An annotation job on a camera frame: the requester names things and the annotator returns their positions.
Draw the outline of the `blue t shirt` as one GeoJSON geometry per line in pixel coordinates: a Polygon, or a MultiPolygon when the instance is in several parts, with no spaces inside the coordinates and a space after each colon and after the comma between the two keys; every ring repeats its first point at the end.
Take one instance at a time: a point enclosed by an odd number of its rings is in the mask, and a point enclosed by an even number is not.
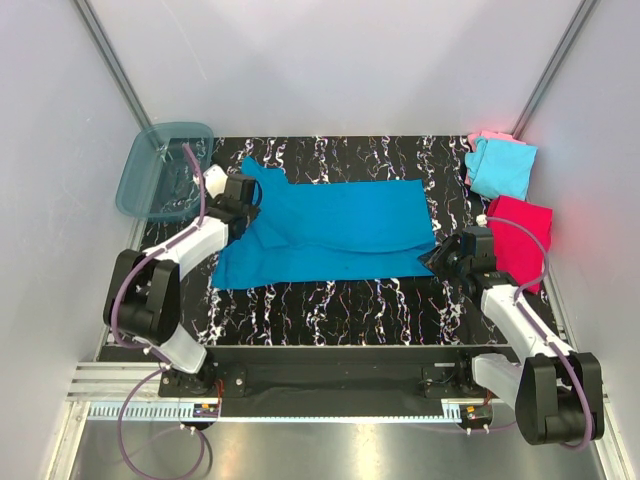
{"type": "Polygon", "coordinates": [[[421,181],[291,184],[250,157],[241,170],[262,189],[260,212],[220,252],[213,287],[431,276],[419,260],[436,244],[421,181]]]}

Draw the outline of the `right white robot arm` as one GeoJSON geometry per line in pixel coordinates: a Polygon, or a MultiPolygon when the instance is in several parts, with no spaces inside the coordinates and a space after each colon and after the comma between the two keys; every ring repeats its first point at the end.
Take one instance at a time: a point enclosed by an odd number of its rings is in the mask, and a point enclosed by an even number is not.
{"type": "Polygon", "coordinates": [[[523,287],[499,269],[489,228],[468,227],[419,260],[438,279],[459,286],[517,357],[481,354],[459,366],[453,375],[460,393],[472,397],[487,389],[495,394],[513,410],[531,445],[578,450],[603,437],[600,362],[555,334],[526,301],[523,287]]]}

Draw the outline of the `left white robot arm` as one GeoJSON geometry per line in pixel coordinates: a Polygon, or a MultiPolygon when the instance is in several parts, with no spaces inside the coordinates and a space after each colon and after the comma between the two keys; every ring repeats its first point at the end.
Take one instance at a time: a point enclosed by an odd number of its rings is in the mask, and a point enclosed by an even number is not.
{"type": "Polygon", "coordinates": [[[244,235],[259,214],[262,192],[254,178],[217,168],[199,189],[201,209],[191,224],[159,245],[117,256],[103,321],[118,345],[157,356],[190,393],[203,396],[220,381],[213,355],[181,324],[181,282],[244,235]]]}

